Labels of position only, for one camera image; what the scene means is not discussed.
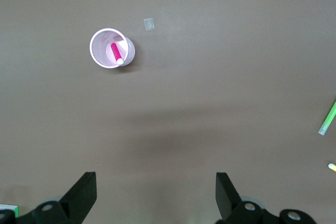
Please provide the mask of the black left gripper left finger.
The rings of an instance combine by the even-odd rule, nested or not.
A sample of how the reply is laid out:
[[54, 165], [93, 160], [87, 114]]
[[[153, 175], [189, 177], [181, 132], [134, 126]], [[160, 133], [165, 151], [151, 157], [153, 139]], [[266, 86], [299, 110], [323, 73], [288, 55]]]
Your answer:
[[96, 173], [86, 172], [59, 201], [44, 202], [20, 217], [13, 210], [1, 210], [1, 223], [83, 223], [96, 200]]

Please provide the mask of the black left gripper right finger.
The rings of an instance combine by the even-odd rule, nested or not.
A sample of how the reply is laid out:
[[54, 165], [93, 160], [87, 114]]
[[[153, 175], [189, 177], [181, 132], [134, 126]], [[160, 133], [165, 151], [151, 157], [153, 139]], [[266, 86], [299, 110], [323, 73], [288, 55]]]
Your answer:
[[221, 215], [217, 223], [314, 223], [305, 212], [284, 209], [279, 216], [250, 200], [242, 200], [227, 173], [216, 174], [216, 203]]

